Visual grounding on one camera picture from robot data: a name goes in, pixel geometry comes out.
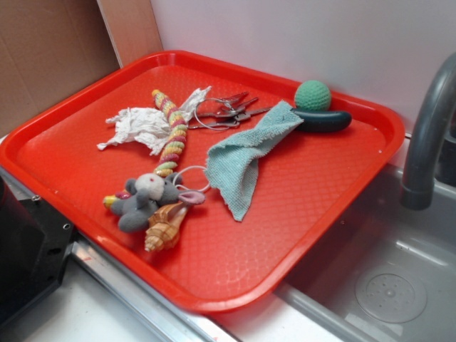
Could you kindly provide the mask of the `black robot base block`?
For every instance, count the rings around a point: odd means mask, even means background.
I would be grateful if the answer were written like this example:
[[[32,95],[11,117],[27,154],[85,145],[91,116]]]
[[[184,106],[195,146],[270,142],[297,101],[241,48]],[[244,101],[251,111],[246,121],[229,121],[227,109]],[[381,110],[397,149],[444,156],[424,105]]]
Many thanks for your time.
[[[1,328],[62,283],[74,224],[46,200],[17,199],[1,180]]]

